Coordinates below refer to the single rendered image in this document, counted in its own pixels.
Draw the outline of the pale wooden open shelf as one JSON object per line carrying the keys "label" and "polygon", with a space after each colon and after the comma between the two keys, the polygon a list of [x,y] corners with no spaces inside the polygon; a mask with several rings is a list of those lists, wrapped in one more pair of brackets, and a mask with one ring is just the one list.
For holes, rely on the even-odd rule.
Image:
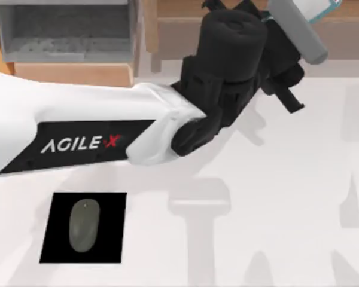
{"label": "pale wooden open shelf", "polygon": [[[198,42],[205,10],[201,0],[157,0],[158,30],[141,28],[138,75],[178,75],[182,58],[192,54]],[[329,50],[319,66],[303,64],[309,77],[359,77],[359,0],[342,5],[317,23],[314,29]]]}

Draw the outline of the pale wooden drawer front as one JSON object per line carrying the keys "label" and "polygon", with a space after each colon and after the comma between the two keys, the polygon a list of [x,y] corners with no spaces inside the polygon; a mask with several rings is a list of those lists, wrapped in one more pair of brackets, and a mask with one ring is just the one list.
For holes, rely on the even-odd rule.
{"label": "pale wooden drawer front", "polygon": [[128,63],[15,63],[15,75],[28,80],[130,87],[133,69]]}

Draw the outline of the black square mouse mat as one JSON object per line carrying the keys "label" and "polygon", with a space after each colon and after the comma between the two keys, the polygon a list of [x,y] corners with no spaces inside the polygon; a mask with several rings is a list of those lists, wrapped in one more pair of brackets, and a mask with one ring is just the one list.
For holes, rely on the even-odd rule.
{"label": "black square mouse mat", "polygon": [[[85,253],[73,250],[69,243],[69,216],[81,199],[95,199],[101,208],[98,235]],[[122,259],[127,194],[97,192],[56,192],[52,196],[45,229],[40,263],[119,264]]]}

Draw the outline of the grey computer mouse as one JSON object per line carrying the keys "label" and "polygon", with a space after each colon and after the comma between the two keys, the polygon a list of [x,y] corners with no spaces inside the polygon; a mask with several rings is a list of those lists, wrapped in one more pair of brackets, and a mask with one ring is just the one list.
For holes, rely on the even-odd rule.
{"label": "grey computer mouse", "polygon": [[69,243],[74,251],[85,253],[94,246],[99,229],[101,208],[95,199],[77,201],[69,216]]}

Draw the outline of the white and teal object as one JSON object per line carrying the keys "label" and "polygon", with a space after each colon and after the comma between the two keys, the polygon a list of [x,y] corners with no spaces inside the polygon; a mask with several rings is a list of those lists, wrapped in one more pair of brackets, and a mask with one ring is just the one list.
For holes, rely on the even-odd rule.
{"label": "white and teal object", "polygon": [[308,0],[306,2],[306,19],[309,23],[315,23],[333,10],[340,7],[343,0]]}

